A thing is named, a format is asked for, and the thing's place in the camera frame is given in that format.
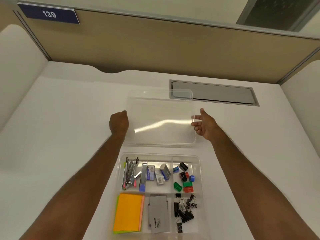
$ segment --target cubicle wall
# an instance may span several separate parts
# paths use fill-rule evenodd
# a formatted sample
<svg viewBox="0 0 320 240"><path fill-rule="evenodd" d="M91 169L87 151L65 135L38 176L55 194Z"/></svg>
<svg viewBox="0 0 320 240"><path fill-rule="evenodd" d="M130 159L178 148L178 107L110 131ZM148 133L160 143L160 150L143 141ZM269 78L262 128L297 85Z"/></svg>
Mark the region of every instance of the cubicle wall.
<svg viewBox="0 0 320 240"><path fill-rule="evenodd" d="M7 8L20 13L53 61L110 73L142 70L277 83L320 45L316 39L87 10L76 10L80 25L67 24L26 18L17 5ZM318 54L300 69L317 59Z"/></svg>

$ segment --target clear plastic lid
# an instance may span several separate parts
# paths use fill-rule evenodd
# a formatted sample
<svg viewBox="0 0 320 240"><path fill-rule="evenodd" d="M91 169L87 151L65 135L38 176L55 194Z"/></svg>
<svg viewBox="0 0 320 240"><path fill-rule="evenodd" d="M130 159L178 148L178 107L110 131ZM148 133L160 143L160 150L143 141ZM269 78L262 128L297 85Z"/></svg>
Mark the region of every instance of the clear plastic lid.
<svg viewBox="0 0 320 240"><path fill-rule="evenodd" d="M191 90L130 91L127 113L127 145L190 147L196 142Z"/></svg>

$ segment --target number 139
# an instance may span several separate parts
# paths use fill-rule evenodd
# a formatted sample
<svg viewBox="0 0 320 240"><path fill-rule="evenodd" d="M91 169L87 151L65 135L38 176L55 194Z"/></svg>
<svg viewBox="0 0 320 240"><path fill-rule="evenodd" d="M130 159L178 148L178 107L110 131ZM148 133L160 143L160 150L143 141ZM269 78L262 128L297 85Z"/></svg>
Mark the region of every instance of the number 139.
<svg viewBox="0 0 320 240"><path fill-rule="evenodd" d="M44 15L46 17L49 17L49 18L57 18L56 14L54 12L46 12L46 11L42 11L44 13Z"/></svg>

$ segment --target finger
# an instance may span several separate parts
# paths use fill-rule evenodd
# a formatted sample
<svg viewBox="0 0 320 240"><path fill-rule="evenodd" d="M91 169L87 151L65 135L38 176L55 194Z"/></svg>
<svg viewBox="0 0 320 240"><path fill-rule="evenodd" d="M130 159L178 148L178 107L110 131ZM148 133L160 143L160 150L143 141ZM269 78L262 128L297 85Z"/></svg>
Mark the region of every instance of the finger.
<svg viewBox="0 0 320 240"><path fill-rule="evenodd" d="M200 109L200 114L201 114L202 116L208 115L208 114L205 112L204 108L201 108L201 109Z"/></svg>
<svg viewBox="0 0 320 240"><path fill-rule="evenodd" d="M202 121L197 121L197 122L192 122L191 126L201 126L202 125Z"/></svg>
<svg viewBox="0 0 320 240"><path fill-rule="evenodd" d="M195 119L195 120L202 120L202 116L201 116L201 115L195 115L195 116L194 116L194 119Z"/></svg>

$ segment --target white wall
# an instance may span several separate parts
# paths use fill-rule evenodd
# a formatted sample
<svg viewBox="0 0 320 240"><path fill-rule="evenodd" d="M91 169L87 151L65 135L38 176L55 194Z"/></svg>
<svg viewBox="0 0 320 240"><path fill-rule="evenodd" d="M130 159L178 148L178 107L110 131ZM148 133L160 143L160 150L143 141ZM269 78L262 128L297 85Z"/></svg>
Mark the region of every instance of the white wall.
<svg viewBox="0 0 320 240"><path fill-rule="evenodd" d="M0 33L0 131L48 60L18 25Z"/></svg>
<svg viewBox="0 0 320 240"><path fill-rule="evenodd" d="M320 60L307 65L281 88L320 156Z"/></svg>

